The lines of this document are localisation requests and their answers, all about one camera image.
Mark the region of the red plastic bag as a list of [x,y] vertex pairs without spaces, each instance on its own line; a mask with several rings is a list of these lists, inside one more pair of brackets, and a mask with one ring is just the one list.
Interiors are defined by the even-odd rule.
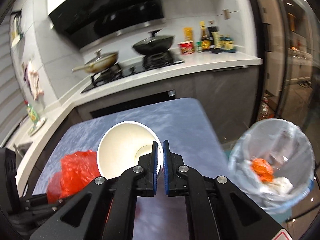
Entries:
[[100,176],[97,153],[92,150],[65,155],[60,165],[60,171],[48,181],[46,194],[50,204],[77,194]]

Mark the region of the orange snack wrapper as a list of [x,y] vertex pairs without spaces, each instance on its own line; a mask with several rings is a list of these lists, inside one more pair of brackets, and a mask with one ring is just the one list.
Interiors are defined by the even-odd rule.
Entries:
[[261,182],[269,183],[273,181],[273,168],[265,159],[253,159],[251,162],[251,169],[255,172]]

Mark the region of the paper cup with red print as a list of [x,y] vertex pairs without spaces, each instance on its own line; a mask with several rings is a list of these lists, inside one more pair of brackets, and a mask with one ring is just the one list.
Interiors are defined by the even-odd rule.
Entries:
[[124,121],[111,127],[101,139],[97,151],[100,175],[106,179],[120,176],[138,165],[139,158],[152,151],[157,142],[157,174],[163,171],[164,153],[157,135],[148,126],[136,121]]

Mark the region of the white paper towel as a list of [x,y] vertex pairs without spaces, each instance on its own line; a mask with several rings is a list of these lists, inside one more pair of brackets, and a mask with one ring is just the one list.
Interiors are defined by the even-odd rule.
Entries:
[[285,177],[277,177],[272,180],[263,180],[259,187],[259,193],[286,195],[293,189],[293,185],[289,179]]

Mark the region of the steel kitchen sink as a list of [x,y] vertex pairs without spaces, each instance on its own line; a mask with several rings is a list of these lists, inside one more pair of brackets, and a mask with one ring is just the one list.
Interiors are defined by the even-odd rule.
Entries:
[[29,150],[32,142],[26,142],[19,145],[13,144],[13,148],[16,154],[16,166],[19,166],[25,154]]

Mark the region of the trash bin with clear liner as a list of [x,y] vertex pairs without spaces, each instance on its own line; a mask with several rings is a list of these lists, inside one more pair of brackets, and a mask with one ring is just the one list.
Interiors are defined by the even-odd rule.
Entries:
[[[290,180],[286,195],[259,193],[261,181],[251,169],[255,158],[265,159],[273,176]],[[285,213],[313,188],[315,157],[308,137],[295,124],[283,119],[255,123],[236,142],[228,158],[235,185],[270,215]]]

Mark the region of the white plate on counter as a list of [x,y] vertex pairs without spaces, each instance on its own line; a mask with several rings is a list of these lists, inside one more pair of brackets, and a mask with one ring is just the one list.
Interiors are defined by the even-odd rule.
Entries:
[[28,130],[28,135],[30,137],[32,137],[35,133],[38,132],[38,130],[45,124],[45,122],[47,121],[47,117],[43,116],[39,119],[39,121],[34,124],[29,130]]

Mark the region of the dark grey lower cabinets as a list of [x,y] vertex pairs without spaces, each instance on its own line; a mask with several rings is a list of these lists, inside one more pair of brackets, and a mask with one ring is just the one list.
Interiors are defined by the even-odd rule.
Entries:
[[211,70],[130,88],[74,107],[50,135],[28,179],[27,195],[46,191],[60,159],[96,150],[109,128],[137,121],[197,168],[221,159],[213,146],[240,137],[257,118],[257,66]]

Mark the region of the red instant noodle cup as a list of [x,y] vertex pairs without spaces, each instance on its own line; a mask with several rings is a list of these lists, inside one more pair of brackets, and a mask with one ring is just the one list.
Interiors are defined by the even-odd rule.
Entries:
[[183,41],[178,44],[180,53],[182,55],[195,53],[194,42],[193,41]]

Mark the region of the beige frying pan with lid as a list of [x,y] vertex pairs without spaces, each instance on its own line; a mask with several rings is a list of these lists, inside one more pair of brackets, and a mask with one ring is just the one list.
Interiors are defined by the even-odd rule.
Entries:
[[114,66],[118,61],[118,51],[110,53],[101,53],[101,49],[95,52],[95,57],[88,61],[83,66],[75,67],[72,69],[72,72],[78,72],[83,70],[88,74],[97,74]]

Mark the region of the brown sauce bottle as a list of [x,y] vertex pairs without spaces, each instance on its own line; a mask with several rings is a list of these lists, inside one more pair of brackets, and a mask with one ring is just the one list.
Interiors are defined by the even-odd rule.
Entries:
[[206,33],[206,27],[204,21],[200,22],[201,29],[201,48],[203,51],[210,51],[210,40]]

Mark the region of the black wok with lid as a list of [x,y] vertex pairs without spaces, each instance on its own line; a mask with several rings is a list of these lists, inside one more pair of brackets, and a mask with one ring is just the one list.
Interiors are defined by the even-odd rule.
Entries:
[[141,55],[154,55],[164,53],[172,46],[174,35],[157,35],[161,29],[150,31],[150,36],[135,43],[132,48]]

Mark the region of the yellow seasoning packet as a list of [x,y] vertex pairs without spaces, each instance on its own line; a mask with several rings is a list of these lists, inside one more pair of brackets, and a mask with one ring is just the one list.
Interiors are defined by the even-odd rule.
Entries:
[[184,40],[185,41],[192,41],[194,39],[192,27],[183,28],[183,33],[184,33]]

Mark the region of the dark soy sauce bottle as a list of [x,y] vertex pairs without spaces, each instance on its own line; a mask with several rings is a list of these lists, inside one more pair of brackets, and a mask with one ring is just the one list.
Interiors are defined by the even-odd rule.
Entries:
[[221,53],[221,39],[219,34],[219,29],[216,26],[208,27],[209,35],[211,38],[212,53],[218,54]]

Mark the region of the black range hood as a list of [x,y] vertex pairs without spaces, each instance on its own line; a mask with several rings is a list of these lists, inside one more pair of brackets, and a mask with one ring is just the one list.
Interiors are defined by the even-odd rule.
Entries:
[[164,18],[161,0],[66,0],[49,17],[81,49],[116,31]]

